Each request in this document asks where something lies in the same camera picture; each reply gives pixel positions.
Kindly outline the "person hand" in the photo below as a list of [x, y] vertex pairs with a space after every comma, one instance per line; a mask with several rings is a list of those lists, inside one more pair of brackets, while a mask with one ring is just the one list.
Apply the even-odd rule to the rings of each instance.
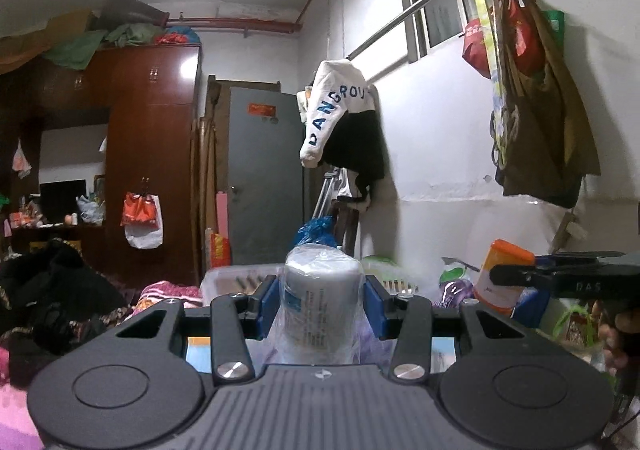
[[615, 375], [627, 366], [628, 357], [620, 348], [620, 334], [634, 331], [634, 315], [621, 313], [612, 317], [602, 302], [594, 302], [591, 317], [598, 322], [598, 337], [603, 343], [603, 356], [608, 373]]

